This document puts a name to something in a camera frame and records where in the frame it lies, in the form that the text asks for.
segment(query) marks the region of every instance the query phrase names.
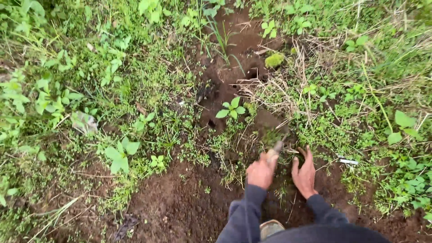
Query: brown soil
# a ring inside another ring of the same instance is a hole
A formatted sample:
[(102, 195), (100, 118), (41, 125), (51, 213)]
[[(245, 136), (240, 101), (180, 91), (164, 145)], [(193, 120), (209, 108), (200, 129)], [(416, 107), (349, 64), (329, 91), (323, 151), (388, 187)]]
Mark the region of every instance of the brown soil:
[[(228, 54), (235, 54), (246, 72), (246, 79), (256, 79), (257, 82), (265, 82), (268, 71), (264, 68), (262, 57), (253, 53), (260, 50), (258, 45), (265, 45), (271, 49), (278, 49), (283, 45), (283, 40), (276, 39), (270, 43), (259, 36), (261, 28), (258, 21), (249, 21), (248, 9), (237, 14), (216, 17), (219, 28), (225, 21), (227, 32), (238, 32), (230, 39), (230, 43), (236, 44), (228, 48)], [(239, 95), (242, 80), (245, 76), (237, 67), (237, 62), (231, 58), (231, 67), (227, 67), (224, 60), (216, 55), (213, 60), (207, 60), (205, 56), (196, 54), (196, 60), (201, 61), (207, 69), (202, 75), (203, 82), (210, 80), (210, 87), (199, 91), (199, 104), (203, 110), (200, 125), (202, 127), (215, 128), (222, 132), (226, 128), (224, 119), (216, 119), (216, 113), (222, 108), (222, 103), (230, 101)], [(248, 128), (245, 136), (252, 131), (259, 131), (259, 136), (264, 136), (267, 129), (277, 126), (281, 120), (270, 112), (260, 108), (259, 114), (252, 128)], [(289, 147), (295, 148), (296, 138), (291, 136)], [(258, 149), (255, 145), (239, 146), (239, 151), (248, 153), (250, 158), (258, 157)], [(292, 154), (282, 154), (291, 158)], [(262, 220), (276, 219), (286, 228), (299, 227), (313, 222), (313, 215), (306, 207), (305, 200), (298, 193), (294, 185), (282, 184), (290, 178), (290, 159), (280, 164), (268, 197), (263, 204)], [(317, 159), (315, 186), (316, 190), (331, 203), (346, 214), (349, 221), (359, 226), (369, 227), (385, 235), (392, 242), (431, 242), (431, 238), (424, 234), (426, 221), (423, 214), (418, 211), (414, 216), (405, 219), (401, 212), (394, 212), (391, 216), (382, 217), (378, 212), (362, 207), (350, 205), (348, 202), (353, 196), (345, 191), (340, 183), (343, 166), (338, 163), (321, 168), (326, 163)], [(153, 176), (143, 182), (139, 192), (132, 195), (127, 210), (128, 215), (138, 219), (133, 228), (133, 236), (125, 237), (127, 242), (214, 242), (227, 222), (229, 204), (240, 199), (243, 189), (239, 185), (220, 185), (221, 176), (217, 168), (201, 168), (190, 162), (173, 162), (168, 172), (162, 176)], [(286, 194), (279, 200), (275, 190), (285, 188)], [(372, 203), (373, 186), (367, 186), (365, 200)], [(117, 226), (108, 225), (107, 235), (111, 241)], [(95, 229), (85, 230), (84, 233), (92, 235)]]

